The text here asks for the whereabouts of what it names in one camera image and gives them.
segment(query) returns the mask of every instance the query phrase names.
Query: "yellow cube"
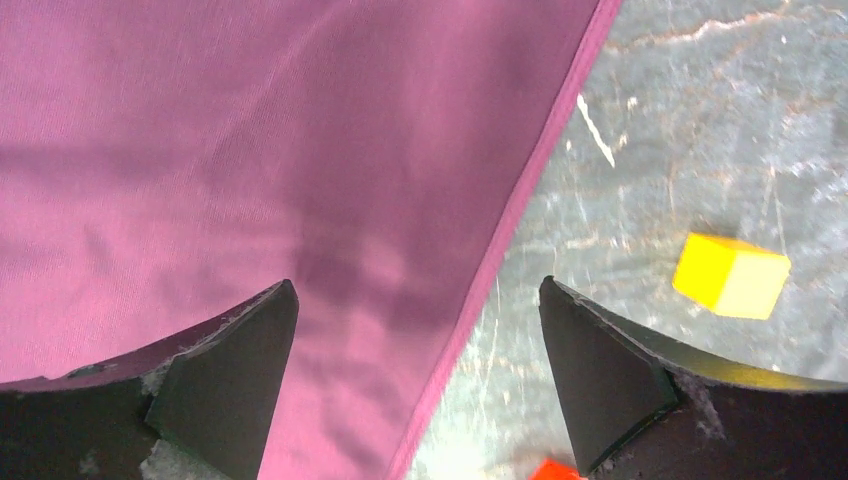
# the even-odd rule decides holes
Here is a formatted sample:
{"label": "yellow cube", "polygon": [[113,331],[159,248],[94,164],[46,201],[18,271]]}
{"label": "yellow cube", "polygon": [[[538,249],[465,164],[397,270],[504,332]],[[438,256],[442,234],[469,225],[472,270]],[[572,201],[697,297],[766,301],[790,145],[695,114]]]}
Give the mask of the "yellow cube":
{"label": "yellow cube", "polygon": [[786,256],[743,241],[690,233],[673,285],[716,315],[765,320],[790,267]]}

